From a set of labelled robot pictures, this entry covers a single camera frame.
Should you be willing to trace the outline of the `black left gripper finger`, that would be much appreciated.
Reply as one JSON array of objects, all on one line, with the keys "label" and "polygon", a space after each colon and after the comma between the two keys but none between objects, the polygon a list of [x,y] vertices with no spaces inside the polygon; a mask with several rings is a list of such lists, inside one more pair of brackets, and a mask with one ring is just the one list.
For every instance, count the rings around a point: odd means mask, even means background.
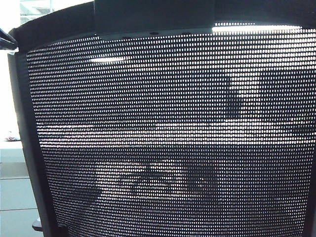
[{"label": "black left gripper finger", "polygon": [[2,29],[0,30],[0,49],[11,52],[19,51],[17,40]]}]

